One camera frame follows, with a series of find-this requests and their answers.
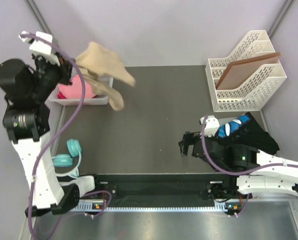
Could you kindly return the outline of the beige t shirt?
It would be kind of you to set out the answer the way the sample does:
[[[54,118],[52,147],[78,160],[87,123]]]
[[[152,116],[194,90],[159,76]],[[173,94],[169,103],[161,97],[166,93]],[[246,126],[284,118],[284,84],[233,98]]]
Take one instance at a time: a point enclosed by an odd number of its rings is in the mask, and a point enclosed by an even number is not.
[[[99,77],[106,75],[132,87],[135,86],[136,80],[127,72],[116,52],[91,41],[86,50],[76,57],[76,65],[84,80],[91,86],[92,93],[108,96],[109,104],[115,111],[124,108],[122,95],[99,80]]]

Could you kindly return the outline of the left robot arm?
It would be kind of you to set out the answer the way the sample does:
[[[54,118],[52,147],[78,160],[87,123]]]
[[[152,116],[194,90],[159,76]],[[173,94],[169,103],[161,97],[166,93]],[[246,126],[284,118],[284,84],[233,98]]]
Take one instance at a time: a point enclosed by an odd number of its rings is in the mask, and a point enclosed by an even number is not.
[[[52,64],[35,56],[35,69],[21,59],[12,58],[0,64],[0,88],[5,92],[7,108],[3,126],[18,153],[30,188],[27,217],[52,212],[61,215],[75,208],[81,197],[101,195],[102,186],[93,175],[69,182],[59,182],[50,151],[50,109],[45,101],[58,84],[69,85],[72,65],[56,54],[59,63]]]

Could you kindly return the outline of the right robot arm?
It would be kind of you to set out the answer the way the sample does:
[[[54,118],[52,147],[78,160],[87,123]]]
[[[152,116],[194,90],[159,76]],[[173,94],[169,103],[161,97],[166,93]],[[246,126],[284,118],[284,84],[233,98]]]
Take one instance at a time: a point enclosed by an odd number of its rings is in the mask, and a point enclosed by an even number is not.
[[[298,162],[241,144],[221,144],[214,138],[201,139],[199,132],[185,132],[178,143],[182,156],[193,147],[192,156],[202,159],[224,179],[208,183],[213,199],[248,194],[286,194],[298,197]]]

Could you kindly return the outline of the pink folded t shirt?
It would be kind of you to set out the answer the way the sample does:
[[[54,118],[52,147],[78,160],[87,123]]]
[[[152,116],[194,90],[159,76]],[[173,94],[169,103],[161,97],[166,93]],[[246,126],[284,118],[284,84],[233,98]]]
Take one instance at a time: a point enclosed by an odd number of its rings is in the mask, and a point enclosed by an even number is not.
[[[82,95],[82,84],[78,74],[71,79],[71,85],[59,84],[58,89],[66,99],[80,99]],[[96,94],[92,92],[91,85],[85,82],[85,99],[94,98]]]

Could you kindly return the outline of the white plastic basket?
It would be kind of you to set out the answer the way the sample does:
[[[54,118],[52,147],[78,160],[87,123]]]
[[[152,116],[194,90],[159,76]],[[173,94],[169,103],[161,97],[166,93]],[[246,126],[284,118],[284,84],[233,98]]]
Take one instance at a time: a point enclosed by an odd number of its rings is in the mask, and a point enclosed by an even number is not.
[[[113,86],[113,78],[107,75],[100,76],[98,80],[109,87]],[[79,104],[80,99],[58,99],[57,95],[59,93],[58,86],[50,94],[48,100],[54,103],[58,103],[63,106],[76,106]],[[104,94],[97,94],[94,98],[85,99],[84,105],[106,105],[109,102],[109,97]]]

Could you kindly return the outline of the black graphic t shirt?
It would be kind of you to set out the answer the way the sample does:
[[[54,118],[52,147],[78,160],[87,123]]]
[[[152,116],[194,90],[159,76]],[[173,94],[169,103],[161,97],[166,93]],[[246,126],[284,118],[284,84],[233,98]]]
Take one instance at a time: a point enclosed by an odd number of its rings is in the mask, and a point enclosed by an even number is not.
[[[280,150],[277,142],[261,128],[250,112],[220,126],[215,138],[218,143],[225,146],[245,145],[270,155]]]

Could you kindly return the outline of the teal headphones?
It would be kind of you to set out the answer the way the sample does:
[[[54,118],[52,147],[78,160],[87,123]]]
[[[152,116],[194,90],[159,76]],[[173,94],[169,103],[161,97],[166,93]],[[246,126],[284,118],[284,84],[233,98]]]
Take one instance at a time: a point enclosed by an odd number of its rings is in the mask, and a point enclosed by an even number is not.
[[[67,149],[69,154],[58,154],[52,157],[53,166],[55,168],[68,168],[73,166],[73,158],[78,158],[77,164],[68,172],[56,173],[57,177],[70,177],[77,179],[79,177],[79,166],[82,161],[82,147],[77,139],[67,140]]]

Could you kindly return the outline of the white file organizer rack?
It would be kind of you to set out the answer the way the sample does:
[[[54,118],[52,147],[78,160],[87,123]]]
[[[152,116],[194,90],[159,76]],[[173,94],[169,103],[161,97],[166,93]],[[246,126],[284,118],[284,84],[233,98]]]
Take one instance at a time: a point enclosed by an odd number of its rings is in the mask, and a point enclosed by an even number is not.
[[[265,30],[249,31],[232,52],[222,58],[210,58],[205,68],[215,112],[259,111],[286,80],[287,75],[278,60],[264,64],[238,88],[217,90],[215,87],[230,62],[277,53]]]

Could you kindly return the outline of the brown cardboard sheet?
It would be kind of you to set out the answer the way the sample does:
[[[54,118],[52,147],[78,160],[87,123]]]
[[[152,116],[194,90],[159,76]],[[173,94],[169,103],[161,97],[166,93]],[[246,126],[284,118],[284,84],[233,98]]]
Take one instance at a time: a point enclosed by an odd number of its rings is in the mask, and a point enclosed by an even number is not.
[[[272,52],[256,57],[232,61],[228,64],[220,77],[217,90],[233,90],[244,83],[256,70],[265,64],[275,64],[281,54]]]

